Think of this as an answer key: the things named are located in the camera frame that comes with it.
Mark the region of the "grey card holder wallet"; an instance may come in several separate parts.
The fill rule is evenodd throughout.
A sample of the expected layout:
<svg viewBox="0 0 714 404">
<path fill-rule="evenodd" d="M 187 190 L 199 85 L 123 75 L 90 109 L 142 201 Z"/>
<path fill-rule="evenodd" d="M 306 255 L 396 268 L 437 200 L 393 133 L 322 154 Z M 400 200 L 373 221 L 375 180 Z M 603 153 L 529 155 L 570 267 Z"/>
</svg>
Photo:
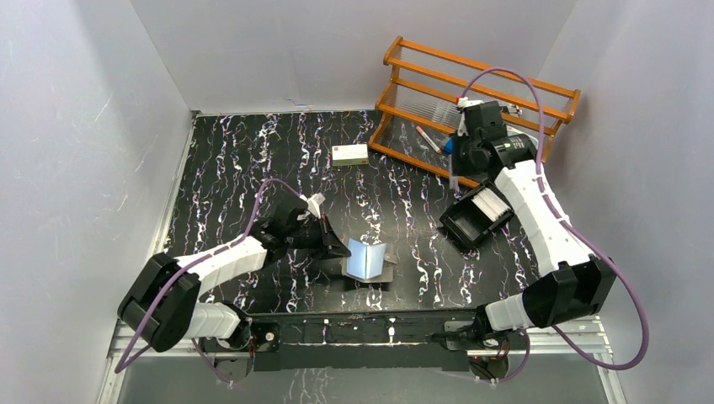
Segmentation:
<svg viewBox="0 0 714 404">
<path fill-rule="evenodd" d="M 350 257 L 343 258 L 342 275 L 362 284 L 385 284 L 394 280 L 399 264 L 396 246 L 390 243 L 365 244 L 349 239 Z"/>
</svg>

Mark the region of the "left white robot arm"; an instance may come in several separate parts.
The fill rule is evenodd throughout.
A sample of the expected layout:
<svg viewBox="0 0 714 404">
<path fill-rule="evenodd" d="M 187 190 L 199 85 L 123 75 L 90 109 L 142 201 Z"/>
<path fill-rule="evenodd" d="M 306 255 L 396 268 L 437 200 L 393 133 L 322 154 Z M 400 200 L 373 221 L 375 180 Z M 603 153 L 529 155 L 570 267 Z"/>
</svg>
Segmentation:
<svg viewBox="0 0 714 404">
<path fill-rule="evenodd" d="M 214 338 L 231 350 L 245 349 L 253 341 L 252 318 L 230 302 L 202 303 L 200 297 L 267 268 L 290 250 L 308 250 L 318 259 L 350 257 L 321 211 L 322 202 L 322 194 L 284 202 L 272 215 L 254 220 L 235 242 L 202 253 L 151 256 L 120 302 L 118 318 L 157 352 L 184 338 Z"/>
</svg>

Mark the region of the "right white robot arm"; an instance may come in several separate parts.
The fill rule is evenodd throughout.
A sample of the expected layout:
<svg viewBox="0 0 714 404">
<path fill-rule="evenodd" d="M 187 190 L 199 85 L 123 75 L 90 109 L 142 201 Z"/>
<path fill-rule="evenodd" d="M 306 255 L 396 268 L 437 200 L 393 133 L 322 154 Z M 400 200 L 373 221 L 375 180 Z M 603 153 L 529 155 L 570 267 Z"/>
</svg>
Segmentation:
<svg viewBox="0 0 714 404">
<path fill-rule="evenodd" d="M 472 250 L 516 218 L 535 254 L 538 280 L 521 293 L 479 306 L 461 332 L 496 348 L 508 332 L 550 327 L 596 314 L 615 281 L 602 258 L 567 230 L 568 219 L 550 196 L 537 149 L 525 133 L 510 134 L 496 101 L 458 98 L 460 124 L 450 137 L 450 170 L 480 176 L 440 217 L 459 247 Z"/>
</svg>

